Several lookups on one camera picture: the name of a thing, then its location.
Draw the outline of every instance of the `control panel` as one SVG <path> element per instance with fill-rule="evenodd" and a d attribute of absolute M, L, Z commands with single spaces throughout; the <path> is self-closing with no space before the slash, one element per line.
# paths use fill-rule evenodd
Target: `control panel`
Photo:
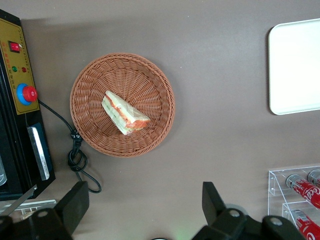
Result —
<path fill-rule="evenodd" d="M 0 18 L 0 48 L 17 115 L 39 110 L 21 26 Z"/>

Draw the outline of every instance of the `red soda can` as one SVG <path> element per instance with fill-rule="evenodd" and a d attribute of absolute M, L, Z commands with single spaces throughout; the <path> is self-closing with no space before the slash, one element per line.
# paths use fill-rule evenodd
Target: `red soda can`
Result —
<path fill-rule="evenodd" d="M 320 169 L 315 169 L 309 172 L 307 179 L 313 185 L 320 187 Z"/>
<path fill-rule="evenodd" d="M 320 208 L 320 188 L 308 182 L 298 174 L 288 176 L 285 182 L 289 188 L 295 190 L 315 207 Z"/>
<path fill-rule="evenodd" d="M 291 213 L 300 233 L 307 240 L 320 240 L 320 226 L 299 209 L 293 209 Z"/>

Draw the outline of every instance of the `machine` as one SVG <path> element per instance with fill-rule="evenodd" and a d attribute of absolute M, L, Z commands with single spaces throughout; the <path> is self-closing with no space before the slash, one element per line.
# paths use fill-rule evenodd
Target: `machine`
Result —
<path fill-rule="evenodd" d="M 0 9 L 0 201 L 55 179 L 20 19 Z"/>

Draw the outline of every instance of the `wicker basket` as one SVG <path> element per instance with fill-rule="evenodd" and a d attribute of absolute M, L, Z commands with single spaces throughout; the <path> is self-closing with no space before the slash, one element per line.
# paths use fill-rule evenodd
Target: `wicker basket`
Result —
<path fill-rule="evenodd" d="M 147 115 L 148 126 L 123 135 L 102 107 L 110 90 Z M 167 136 L 175 116 L 175 98 L 164 73 L 147 59 L 111 53 L 85 67 L 73 85 L 70 110 L 74 125 L 94 149 L 114 157 L 135 157 L 154 149 Z"/>

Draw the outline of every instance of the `plastic wrap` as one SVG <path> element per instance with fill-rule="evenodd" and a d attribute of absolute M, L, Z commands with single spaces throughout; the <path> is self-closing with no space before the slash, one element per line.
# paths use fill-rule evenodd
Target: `plastic wrap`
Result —
<path fill-rule="evenodd" d="M 150 118 L 109 90 L 105 92 L 102 106 L 124 135 L 139 131 L 150 122 Z"/>

